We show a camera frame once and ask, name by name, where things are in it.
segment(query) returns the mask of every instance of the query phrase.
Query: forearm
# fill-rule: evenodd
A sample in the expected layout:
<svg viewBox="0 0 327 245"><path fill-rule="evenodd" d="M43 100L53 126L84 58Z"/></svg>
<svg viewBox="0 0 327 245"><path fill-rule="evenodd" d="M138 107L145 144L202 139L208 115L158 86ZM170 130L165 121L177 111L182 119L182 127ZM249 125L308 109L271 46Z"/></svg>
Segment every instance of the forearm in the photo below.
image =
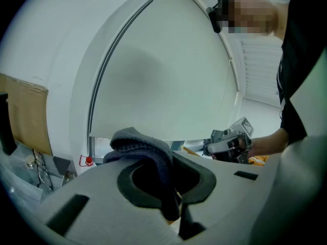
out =
<svg viewBox="0 0 327 245"><path fill-rule="evenodd" d="M288 133L283 128L279 128L269 136L252 139L252 142L250 157L281 153L287 147Z"/></svg>

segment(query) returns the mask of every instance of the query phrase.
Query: black post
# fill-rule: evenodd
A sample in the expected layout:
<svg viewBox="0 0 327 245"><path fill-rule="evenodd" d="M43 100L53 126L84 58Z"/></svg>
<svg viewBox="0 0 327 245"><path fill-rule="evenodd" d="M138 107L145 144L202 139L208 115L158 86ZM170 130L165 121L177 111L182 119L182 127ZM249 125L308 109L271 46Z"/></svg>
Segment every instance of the black post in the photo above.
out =
<svg viewBox="0 0 327 245"><path fill-rule="evenodd" d="M10 127L7 98L6 92L0 92L0 141L4 152L11 155L16 150L17 145Z"/></svg>

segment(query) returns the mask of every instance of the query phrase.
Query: brown cardboard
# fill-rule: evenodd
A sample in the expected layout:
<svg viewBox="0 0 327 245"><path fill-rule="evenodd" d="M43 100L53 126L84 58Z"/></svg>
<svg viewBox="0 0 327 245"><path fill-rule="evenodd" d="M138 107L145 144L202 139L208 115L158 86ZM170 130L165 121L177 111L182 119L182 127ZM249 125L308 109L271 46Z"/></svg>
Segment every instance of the brown cardboard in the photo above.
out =
<svg viewBox="0 0 327 245"><path fill-rule="evenodd" d="M8 93L10 126L16 140L52 155L46 126L48 90L0 73L0 91Z"/></svg>

